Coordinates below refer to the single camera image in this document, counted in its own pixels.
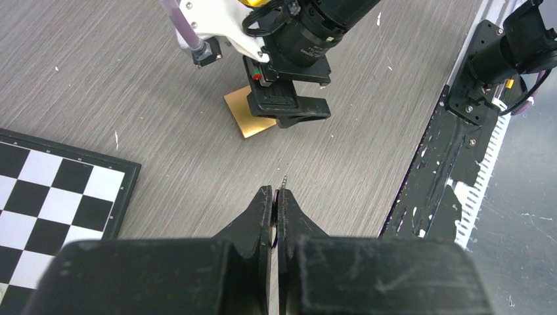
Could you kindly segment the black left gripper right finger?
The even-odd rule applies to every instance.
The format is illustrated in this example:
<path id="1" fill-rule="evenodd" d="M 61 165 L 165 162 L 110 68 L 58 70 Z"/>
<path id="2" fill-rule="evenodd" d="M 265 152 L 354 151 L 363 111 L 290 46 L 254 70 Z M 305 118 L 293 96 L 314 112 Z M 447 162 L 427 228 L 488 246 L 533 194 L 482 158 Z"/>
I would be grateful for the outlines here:
<path id="1" fill-rule="evenodd" d="M 281 198 L 281 314 L 492 314 L 476 266 L 444 240 L 329 236 Z"/>

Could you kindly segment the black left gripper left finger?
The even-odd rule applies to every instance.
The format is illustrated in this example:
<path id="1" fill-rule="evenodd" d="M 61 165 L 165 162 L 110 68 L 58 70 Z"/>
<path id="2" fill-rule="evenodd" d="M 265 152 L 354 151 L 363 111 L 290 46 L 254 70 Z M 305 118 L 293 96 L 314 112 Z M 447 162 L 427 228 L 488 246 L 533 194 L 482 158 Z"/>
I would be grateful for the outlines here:
<path id="1" fill-rule="evenodd" d="M 25 314 L 267 314 L 273 190 L 210 238 L 65 245 Z"/>

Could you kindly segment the brass padlock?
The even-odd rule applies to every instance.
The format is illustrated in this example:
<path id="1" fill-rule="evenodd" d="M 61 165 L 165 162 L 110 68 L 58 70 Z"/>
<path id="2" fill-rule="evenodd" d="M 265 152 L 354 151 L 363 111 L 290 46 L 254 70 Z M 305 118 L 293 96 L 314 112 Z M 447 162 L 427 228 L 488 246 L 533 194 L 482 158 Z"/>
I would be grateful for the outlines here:
<path id="1" fill-rule="evenodd" d="M 250 86 L 246 86 L 223 97 L 244 138 L 250 138 L 277 125 L 274 119 L 251 114 L 247 99 L 251 91 Z"/>

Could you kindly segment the small silver key with ring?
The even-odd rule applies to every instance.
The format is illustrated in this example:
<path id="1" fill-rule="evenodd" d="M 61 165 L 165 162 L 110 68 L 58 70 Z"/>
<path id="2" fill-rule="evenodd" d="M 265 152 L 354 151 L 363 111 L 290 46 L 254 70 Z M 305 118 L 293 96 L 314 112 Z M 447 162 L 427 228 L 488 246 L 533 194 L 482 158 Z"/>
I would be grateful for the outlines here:
<path id="1" fill-rule="evenodd" d="M 283 191 L 286 189 L 288 177 L 287 175 L 283 176 L 281 185 L 279 188 L 275 190 L 274 197 L 273 197 L 273 206 L 272 206 L 272 231 L 273 231 L 273 242 L 271 249 L 274 250 L 277 248 L 278 242 L 281 238 L 282 234 L 282 226 L 281 226 L 281 207 L 282 207 L 282 194 Z"/>

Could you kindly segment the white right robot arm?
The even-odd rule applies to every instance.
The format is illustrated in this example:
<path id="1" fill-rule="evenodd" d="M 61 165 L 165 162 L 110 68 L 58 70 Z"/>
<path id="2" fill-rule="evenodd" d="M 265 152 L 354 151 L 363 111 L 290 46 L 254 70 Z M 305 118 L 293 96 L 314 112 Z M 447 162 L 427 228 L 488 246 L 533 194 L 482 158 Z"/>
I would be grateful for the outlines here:
<path id="1" fill-rule="evenodd" d="M 255 8 L 241 23 L 242 31 L 263 40 L 269 61 L 244 57 L 254 117 L 274 119 L 286 129 L 331 116 L 323 98 L 300 96 L 294 82 L 331 82 L 327 52 L 362 20 L 377 0 L 270 1 Z"/>

